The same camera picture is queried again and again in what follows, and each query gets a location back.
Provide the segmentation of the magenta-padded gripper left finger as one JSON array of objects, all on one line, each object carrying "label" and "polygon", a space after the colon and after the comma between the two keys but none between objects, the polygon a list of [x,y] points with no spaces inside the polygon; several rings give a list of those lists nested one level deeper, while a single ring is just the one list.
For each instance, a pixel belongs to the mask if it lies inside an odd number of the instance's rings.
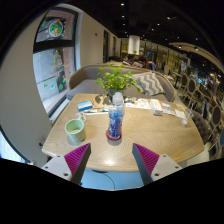
[{"label": "magenta-padded gripper left finger", "polygon": [[91,144],[88,143],[66,155],[56,155],[42,169],[79,185],[90,154]]}]

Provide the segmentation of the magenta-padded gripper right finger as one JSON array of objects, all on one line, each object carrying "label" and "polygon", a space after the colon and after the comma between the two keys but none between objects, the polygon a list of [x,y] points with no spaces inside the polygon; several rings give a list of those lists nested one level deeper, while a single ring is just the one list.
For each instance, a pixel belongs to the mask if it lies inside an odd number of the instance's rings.
[{"label": "magenta-padded gripper right finger", "polygon": [[144,146],[134,143],[132,154],[136,160],[142,181],[148,185],[182,169],[167,154],[158,155]]}]

